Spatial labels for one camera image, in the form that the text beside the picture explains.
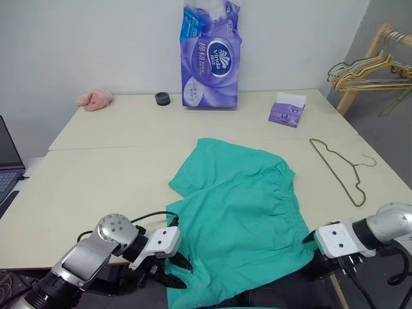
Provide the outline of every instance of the laptop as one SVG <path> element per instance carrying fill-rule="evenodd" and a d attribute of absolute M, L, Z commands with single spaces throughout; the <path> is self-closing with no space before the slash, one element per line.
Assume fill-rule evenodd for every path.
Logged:
<path fill-rule="evenodd" d="M 23 161 L 7 130 L 5 120 L 0 116 L 0 207 L 24 172 Z"/>

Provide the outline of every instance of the laptop keyboard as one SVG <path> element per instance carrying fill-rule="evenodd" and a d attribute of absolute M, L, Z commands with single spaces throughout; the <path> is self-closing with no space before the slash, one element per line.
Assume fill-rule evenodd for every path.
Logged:
<path fill-rule="evenodd" d="M 0 174 L 0 192 L 4 192 L 7 189 L 7 187 L 10 185 L 10 182 L 12 182 L 16 175 L 16 172 Z"/>

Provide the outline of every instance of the laptop screen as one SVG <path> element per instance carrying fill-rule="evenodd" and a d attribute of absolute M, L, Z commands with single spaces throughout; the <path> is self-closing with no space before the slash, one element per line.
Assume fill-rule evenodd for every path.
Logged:
<path fill-rule="evenodd" d="M 5 121 L 0 116 L 0 169 L 4 167 L 23 167 L 19 153 L 8 133 Z"/>

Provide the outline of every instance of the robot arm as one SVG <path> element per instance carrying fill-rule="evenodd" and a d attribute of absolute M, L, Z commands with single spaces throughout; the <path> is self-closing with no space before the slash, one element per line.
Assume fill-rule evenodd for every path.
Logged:
<path fill-rule="evenodd" d="M 311 237 L 330 259 L 361 253 L 368 258 L 376 248 L 412 232 L 412 205 L 390 203 L 366 219 L 344 221 L 318 228 Z"/>
<path fill-rule="evenodd" d="M 89 238 L 71 248 L 12 308 L 73 308 L 83 291 L 109 263 L 111 255 L 122 256 L 131 262 L 129 267 L 136 270 L 149 256 L 173 257 L 179 243 L 178 227 L 158 229 L 147 238 L 142 229 L 137 229 L 125 216 L 110 214 L 99 221 Z"/>

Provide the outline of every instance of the white wall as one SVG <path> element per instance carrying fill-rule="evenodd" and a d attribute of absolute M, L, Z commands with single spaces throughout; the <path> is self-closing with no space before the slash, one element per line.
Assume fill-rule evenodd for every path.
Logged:
<path fill-rule="evenodd" d="M 368 3 L 245 0 L 240 90 L 326 93 Z M 44 155 L 95 86 L 180 92 L 181 20 L 181 0 L 0 0 L 0 113 L 23 157 Z"/>

